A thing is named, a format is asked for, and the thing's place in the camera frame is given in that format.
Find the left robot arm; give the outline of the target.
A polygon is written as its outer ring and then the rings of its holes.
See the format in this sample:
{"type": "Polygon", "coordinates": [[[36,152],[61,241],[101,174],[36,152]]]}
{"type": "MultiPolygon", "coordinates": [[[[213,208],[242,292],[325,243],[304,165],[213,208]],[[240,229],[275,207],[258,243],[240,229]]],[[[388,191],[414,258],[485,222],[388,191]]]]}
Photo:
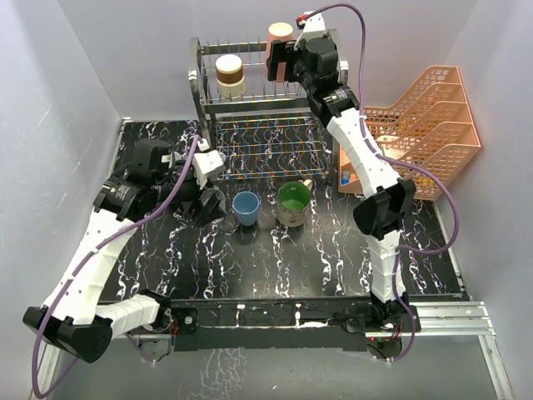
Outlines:
{"type": "Polygon", "coordinates": [[[87,230],[60,282],[40,307],[29,307],[23,323],[43,340],[86,363],[97,361],[114,338],[137,328],[155,333],[172,322],[169,302],[148,289],[103,306],[102,290],[135,232],[169,206],[184,206],[205,224],[224,214],[212,180],[224,170],[220,154],[194,137],[181,157],[169,142],[143,139],[132,159],[103,183],[87,230]]]}

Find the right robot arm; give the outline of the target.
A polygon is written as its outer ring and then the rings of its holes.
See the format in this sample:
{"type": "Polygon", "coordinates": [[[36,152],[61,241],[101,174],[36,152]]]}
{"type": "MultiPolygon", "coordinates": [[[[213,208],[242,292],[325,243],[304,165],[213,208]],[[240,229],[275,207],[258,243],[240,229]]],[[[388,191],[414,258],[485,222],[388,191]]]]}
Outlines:
{"type": "Polygon", "coordinates": [[[275,40],[266,59],[267,78],[274,80],[279,65],[285,64],[285,81],[302,86],[312,113],[338,141],[359,178],[364,199],[353,217],[370,251],[371,320],[388,331],[408,308],[399,273],[399,244],[416,186],[382,160],[366,129],[360,103],[338,81],[337,63],[336,44],[325,35],[302,43],[275,40]]]}

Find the tall pink plastic cup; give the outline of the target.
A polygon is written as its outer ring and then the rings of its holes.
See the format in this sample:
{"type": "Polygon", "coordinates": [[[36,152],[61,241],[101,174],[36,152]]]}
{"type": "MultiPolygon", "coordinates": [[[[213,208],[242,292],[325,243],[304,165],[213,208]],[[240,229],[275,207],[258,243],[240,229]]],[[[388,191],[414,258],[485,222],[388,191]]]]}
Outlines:
{"type": "Polygon", "coordinates": [[[268,27],[266,44],[266,78],[271,82],[295,82],[296,54],[293,49],[293,27],[287,22],[274,22],[268,27]]]}

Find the cream ceramic mug green inside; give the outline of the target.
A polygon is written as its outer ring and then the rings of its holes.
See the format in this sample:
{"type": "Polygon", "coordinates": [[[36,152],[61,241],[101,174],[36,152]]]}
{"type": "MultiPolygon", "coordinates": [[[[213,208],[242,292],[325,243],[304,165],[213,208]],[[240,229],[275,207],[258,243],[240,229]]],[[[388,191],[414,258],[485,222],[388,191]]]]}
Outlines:
{"type": "Polygon", "coordinates": [[[311,179],[287,182],[278,190],[276,218],[284,226],[296,228],[307,219],[311,207],[311,179]]]}

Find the light blue plastic cup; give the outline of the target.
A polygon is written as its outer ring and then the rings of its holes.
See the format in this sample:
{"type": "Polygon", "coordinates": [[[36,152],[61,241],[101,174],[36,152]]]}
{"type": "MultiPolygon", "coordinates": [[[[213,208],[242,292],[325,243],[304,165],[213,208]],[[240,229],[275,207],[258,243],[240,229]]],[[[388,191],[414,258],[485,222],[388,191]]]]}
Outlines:
{"type": "Polygon", "coordinates": [[[239,192],[232,200],[232,208],[237,221],[246,227],[252,226],[258,219],[260,198],[249,191],[239,192]]]}

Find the clear glass cup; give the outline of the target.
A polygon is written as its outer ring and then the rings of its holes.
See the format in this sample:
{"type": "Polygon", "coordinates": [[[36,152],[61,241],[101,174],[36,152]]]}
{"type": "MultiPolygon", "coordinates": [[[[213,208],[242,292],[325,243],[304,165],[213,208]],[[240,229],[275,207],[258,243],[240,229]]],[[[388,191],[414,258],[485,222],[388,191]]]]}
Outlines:
{"type": "Polygon", "coordinates": [[[226,197],[217,187],[206,189],[201,197],[202,218],[206,222],[224,218],[227,213],[226,197]]]}

